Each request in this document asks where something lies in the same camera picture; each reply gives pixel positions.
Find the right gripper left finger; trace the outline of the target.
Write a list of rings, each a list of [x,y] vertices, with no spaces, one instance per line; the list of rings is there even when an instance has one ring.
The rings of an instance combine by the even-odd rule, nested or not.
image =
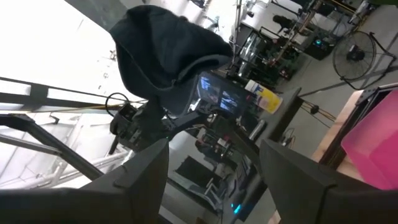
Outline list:
[[[168,176],[160,139],[79,189],[0,191],[0,224],[156,224]]]

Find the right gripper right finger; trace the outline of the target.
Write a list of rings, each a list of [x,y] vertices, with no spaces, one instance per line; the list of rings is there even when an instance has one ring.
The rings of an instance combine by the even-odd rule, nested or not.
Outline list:
[[[398,190],[379,190],[274,141],[259,160],[282,224],[398,224]]]

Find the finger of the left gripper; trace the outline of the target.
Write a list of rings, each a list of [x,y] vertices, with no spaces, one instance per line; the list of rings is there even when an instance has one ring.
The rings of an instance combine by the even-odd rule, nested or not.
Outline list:
[[[142,120],[145,123],[158,124],[161,123],[164,115],[165,110],[161,105],[160,98],[155,96],[146,103],[142,112]]]

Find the dark navy cap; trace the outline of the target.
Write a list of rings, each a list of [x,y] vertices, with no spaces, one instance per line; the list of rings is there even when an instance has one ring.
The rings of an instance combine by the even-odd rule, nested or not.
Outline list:
[[[188,110],[199,74],[226,65],[233,56],[219,35],[159,6],[127,10],[109,33],[126,90],[158,98],[175,116]]]

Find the computer monitor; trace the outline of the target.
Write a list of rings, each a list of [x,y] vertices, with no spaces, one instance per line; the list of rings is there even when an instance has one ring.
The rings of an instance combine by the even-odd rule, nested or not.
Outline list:
[[[239,117],[252,103],[254,95],[242,86],[217,74],[202,72],[197,84],[198,97]]]

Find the black rig strut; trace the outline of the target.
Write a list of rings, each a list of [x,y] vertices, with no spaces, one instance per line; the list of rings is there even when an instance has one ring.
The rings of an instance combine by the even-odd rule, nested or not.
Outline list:
[[[40,144],[0,134],[0,142],[61,157],[90,180],[103,173],[25,114],[0,114],[0,126],[30,134]]]

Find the pink plastic bin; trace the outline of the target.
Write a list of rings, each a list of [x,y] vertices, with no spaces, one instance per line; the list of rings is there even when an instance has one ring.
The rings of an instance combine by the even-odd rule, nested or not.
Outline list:
[[[367,184],[398,189],[398,90],[388,93],[341,145]]]

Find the black overhead beam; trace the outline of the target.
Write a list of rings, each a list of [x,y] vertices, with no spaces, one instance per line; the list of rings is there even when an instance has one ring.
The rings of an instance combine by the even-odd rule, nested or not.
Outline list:
[[[117,111],[126,101],[39,83],[0,77],[0,110],[17,113],[97,113]]]

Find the black desk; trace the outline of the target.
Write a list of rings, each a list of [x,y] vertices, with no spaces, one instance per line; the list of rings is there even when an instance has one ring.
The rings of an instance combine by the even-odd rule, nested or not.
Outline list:
[[[263,120],[265,125],[261,129],[261,133],[258,132],[255,138],[256,145],[259,146],[261,141],[265,139],[275,142],[280,139],[303,103],[303,99],[299,97],[301,90],[301,87],[296,87],[283,92],[281,94],[282,104],[274,114],[266,111],[258,114],[259,119]]]

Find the yellow and white disc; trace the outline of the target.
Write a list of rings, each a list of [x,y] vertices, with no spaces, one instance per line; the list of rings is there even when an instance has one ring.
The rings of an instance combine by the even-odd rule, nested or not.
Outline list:
[[[283,102],[283,98],[254,80],[249,80],[245,89],[255,95],[256,105],[270,114],[274,114]]]

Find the black floor fan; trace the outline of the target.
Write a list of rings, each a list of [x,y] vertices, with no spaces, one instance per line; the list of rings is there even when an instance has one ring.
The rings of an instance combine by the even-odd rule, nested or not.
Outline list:
[[[381,56],[388,56],[392,60],[380,77],[368,85],[357,88],[352,83],[364,77],[374,66],[377,47],[382,51]],[[376,39],[373,32],[354,31],[342,38],[332,53],[333,68],[340,80],[344,81],[354,90],[363,90],[384,78],[391,71],[391,65],[398,57]]]

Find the person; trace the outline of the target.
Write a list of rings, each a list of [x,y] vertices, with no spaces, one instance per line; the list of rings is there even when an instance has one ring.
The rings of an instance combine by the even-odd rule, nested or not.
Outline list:
[[[280,29],[277,32],[278,34],[284,29],[290,29],[295,24],[294,20],[279,15],[274,15],[272,20],[280,25]]]

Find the black aluminium table frame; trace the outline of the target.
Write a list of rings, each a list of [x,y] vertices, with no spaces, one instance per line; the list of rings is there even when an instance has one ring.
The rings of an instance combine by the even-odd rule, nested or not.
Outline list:
[[[337,169],[346,157],[341,147],[343,138],[361,121],[390,91],[397,90],[398,83],[355,91],[321,141],[313,158],[320,164]]]

